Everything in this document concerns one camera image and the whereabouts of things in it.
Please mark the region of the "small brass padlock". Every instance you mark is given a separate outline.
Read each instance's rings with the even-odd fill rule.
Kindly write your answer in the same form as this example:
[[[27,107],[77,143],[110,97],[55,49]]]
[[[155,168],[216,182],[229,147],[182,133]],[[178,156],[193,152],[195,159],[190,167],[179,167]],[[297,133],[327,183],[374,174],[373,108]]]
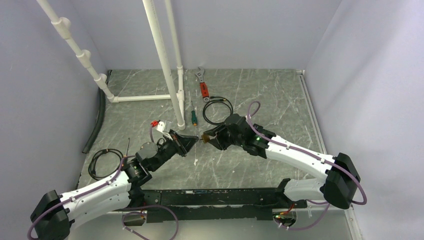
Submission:
[[[211,137],[208,134],[202,134],[201,139],[206,144],[211,140]]]

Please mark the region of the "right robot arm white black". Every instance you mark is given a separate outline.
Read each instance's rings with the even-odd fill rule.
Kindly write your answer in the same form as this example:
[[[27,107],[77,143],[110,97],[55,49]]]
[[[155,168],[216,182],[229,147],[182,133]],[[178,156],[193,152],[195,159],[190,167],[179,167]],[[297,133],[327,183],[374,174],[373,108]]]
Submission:
[[[347,154],[340,152],[333,156],[301,147],[258,124],[250,125],[245,116],[232,114],[201,137],[221,151],[238,146],[252,156],[280,161],[311,175],[311,179],[281,182],[275,200],[282,208],[300,200],[311,200],[346,210],[356,204],[356,191],[363,191],[360,175]]]

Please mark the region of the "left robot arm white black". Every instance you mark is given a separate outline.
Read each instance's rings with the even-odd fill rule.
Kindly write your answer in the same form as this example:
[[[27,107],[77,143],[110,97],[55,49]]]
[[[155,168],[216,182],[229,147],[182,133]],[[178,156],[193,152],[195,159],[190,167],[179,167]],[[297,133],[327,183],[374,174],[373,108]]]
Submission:
[[[185,157],[199,141],[195,135],[164,132],[162,142],[146,142],[134,154],[123,157],[110,175],[83,188],[45,193],[32,214],[27,238],[64,240],[71,230],[110,211],[139,209],[144,203],[141,186],[152,179],[151,173],[174,155]]]

